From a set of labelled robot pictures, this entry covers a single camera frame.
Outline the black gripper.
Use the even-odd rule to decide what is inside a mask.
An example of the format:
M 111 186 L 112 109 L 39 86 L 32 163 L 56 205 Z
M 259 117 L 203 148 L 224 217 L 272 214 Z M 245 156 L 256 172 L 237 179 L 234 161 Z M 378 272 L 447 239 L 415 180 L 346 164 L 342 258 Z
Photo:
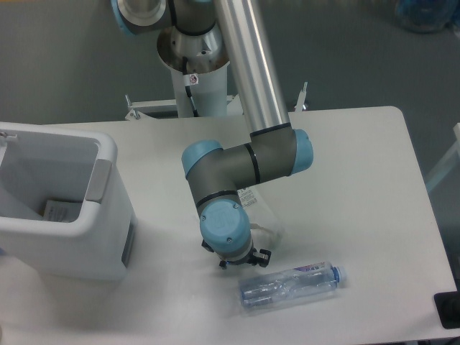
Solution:
M 201 246 L 210 253 L 216 253 L 214 249 L 205 241 L 201 242 Z M 260 249 L 257 251 L 253 246 L 248 246 L 243 249 L 238 249 L 233 252 L 217 252 L 219 257 L 219 267 L 226 269 L 229 265 L 242 265 L 251 259 L 251 265 L 266 267 L 270 263 L 272 252 L 268 249 Z

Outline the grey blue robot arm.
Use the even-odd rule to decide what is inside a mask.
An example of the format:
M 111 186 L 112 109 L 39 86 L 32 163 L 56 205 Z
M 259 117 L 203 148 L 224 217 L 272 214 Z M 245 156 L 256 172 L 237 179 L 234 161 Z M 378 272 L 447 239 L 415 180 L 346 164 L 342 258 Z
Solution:
M 200 219 L 203 247 L 220 266 L 266 267 L 256 249 L 239 191 L 307 170 L 313 147 L 294 129 L 273 65 L 256 1 L 113 1 L 119 28 L 131 35 L 158 31 L 157 52 L 170 70 L 178 115 L 225 116 L 232 73 L 250 141 L 225 149 L 216 140 L 188 146 L 185 178 Z

